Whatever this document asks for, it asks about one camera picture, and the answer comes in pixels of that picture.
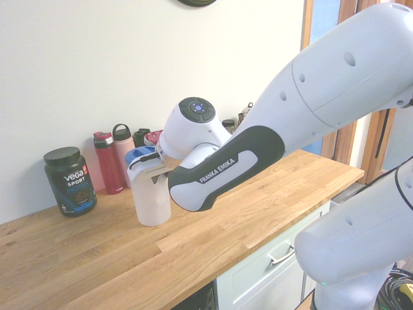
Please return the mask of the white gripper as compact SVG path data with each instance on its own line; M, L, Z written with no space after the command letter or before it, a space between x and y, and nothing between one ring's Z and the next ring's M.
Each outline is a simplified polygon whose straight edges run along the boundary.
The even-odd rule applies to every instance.
M127 169L131 183L151 178L152 183L156 184L160 174L167 173L169 168L161 163L159 158L140 157L134 159Z

